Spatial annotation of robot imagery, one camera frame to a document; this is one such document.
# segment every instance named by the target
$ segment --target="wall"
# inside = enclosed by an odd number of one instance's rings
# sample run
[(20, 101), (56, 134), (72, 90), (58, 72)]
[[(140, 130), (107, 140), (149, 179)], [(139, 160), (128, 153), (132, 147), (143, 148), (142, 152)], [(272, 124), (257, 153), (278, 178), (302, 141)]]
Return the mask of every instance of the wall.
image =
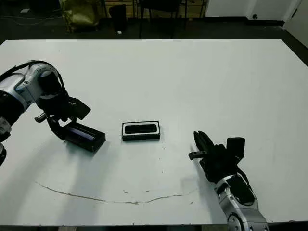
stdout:
[(308, 0), (303, 0), (295, 16), (284, 27), (295, 38), (308, 48)]
[(247, 18), (256, 14), (258, 20), (287, 20), (286, 13), (293, 13), (298, 0), (254, 0), (247, 9)]
[(247, 2), (250, 0), (208, 0), (206, 17), (246, 16)]
[(292, 16), (301, 0), (208, 0), (206, 17), (242, 17), (284, 20)]

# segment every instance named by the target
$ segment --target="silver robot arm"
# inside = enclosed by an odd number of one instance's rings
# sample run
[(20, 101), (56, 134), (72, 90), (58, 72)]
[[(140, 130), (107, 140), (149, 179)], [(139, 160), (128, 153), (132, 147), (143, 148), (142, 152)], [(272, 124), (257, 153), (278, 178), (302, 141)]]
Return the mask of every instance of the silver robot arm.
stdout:
[(227, 148), (214, 145), (202, 131), (194, 132), (199, 152), (189, 153), (191, 160), (202, 158), (200, 165), (209, 182), (216, 184), (215, 192), (224, 211), (230, 231), (268, 231), (269, 227), (258, 209), (247, 176), (237, 164), (244, 157), (244, 138), (228, 138)]
[(257, 198), (241, 175), (224, 177), (216, 184), (215, 192), (230, 231), (269, 231), (258, 209)]
[(44, 111), (35, 120), (41, 123), (46, 119), (62, 140), (66, 133), (59, 120), (76, 122), (90, 111), (80, 100), (68, 96), (61, 75), (51, 64), (28, 61), (11, 68), (0, 76), (0, 165), (6, 156), (1, 142), (9, 137), (13, 123), (33, 103)]

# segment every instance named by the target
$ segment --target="dark floor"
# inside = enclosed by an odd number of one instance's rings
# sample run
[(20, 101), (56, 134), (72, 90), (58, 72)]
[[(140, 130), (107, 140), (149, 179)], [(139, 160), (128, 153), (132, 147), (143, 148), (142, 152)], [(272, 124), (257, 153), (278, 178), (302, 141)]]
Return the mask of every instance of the dark floor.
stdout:
[[(128, 28), (118, 35), (111, 21), (102, 20), (99, 30), (69, 33), (59, 11), (37, 14), (31, 10), (20, 13), (25, 3), (10, 3), (0, 0), (0, 44), (7, 39), (139, 39), (139, 21), (128, 20)], [(48, 20), (21, 19), (16, 17), (49, 18)], [(142, 39), (169, 39), (171, 26), (165, 22), (143, 23)], [(174, 39), (234, 39), (234, 38), (279, 38), (308, 65), (308, 49), (297, 39), (283, 30), (281, 26), (250, 25), (245, 20), (209, 22), (205, 19), (188, 21), (178, 20)]]

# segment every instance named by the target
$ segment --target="table surface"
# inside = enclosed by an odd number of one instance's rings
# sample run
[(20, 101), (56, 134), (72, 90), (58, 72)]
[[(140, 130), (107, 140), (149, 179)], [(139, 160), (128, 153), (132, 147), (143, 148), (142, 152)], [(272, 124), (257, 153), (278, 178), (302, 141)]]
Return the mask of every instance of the table surface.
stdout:
[[(279, 39), (16, 40), (0, 72), (44, 60), (106, 133), (96, 154), (61, 141), (32, 105), (3, 144), (0, 225), (226, 223), (193, 131), (246, 139), (239, 166), (268, 222), (307, 220), (308, 68)], [(125, 143), (122, 122), (159, 120)]]

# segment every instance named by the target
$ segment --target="electronic device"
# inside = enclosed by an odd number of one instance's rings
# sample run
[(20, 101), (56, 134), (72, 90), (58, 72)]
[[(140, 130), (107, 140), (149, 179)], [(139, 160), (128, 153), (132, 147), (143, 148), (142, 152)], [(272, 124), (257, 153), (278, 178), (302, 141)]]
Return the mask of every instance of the electronic device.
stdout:
[(149, 140), (160, 138), (158, 121), (128, 122), (122, 124), (124, 141)]
[(89, 128), (77, 122), (64, 126), (65, 140), (82, 147), (90, 152), (96, 152), (106, 141), (105, 133)]

